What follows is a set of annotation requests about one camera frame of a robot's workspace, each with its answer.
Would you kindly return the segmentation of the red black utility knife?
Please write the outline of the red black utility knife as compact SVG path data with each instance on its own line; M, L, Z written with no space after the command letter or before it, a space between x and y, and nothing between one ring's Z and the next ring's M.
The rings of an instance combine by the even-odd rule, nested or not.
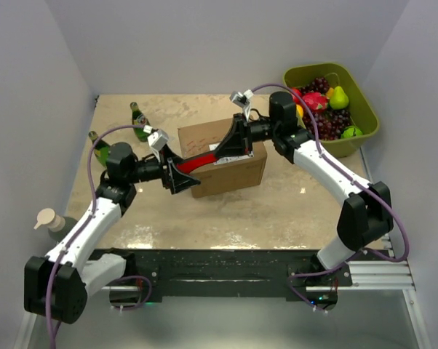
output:
M194 170L206 166L208 164L213 164L218 160L213 151L199 154L191 158L183 159L181 162L176 164L178 171L189 175Z

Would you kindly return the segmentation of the brown cardboard express box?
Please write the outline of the brown cardboard express box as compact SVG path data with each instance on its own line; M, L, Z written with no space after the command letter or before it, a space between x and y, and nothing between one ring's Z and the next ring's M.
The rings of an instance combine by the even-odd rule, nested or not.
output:
M187 159L215 150L231 124L230 119L223 119L179 128L182 157ZM191 195L203 198L260 185L267 160L264 143L255 143L253 153L251 159L222 165L208 164L193 171L191 175L201 184L191 188Z

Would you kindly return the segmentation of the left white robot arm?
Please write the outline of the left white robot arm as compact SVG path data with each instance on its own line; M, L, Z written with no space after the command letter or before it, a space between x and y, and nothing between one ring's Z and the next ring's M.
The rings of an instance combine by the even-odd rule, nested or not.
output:
M130 207L136 195L135 183L161 180L171 193L200 183L177 168L180 160L167 146L160 159L141 161L128 143L111 145L107 172L101 176L85 214L46 256L32 256L25 264L25 310L73 324L88 299L104 286L114 280L131 284L137 276L132 258L123 253L106 253L98 260L90 257L103 235Z

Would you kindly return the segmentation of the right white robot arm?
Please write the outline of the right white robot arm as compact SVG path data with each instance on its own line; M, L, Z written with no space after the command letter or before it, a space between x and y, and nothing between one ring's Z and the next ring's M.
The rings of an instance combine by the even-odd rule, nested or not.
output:
M252 96L251 90L231 94L231 102L242 111L234 115L230 130L213 156L216 160L243 156L252 150L253 143L271 140L279 155L305 169L339 201L337 236L316 253L309 268L315 284L328 285L336 277L336 269L392 230L390 190L383 182L371 183L350 172L314 134L301 127L291 94L273 93L268 115L256 120L250 119Z

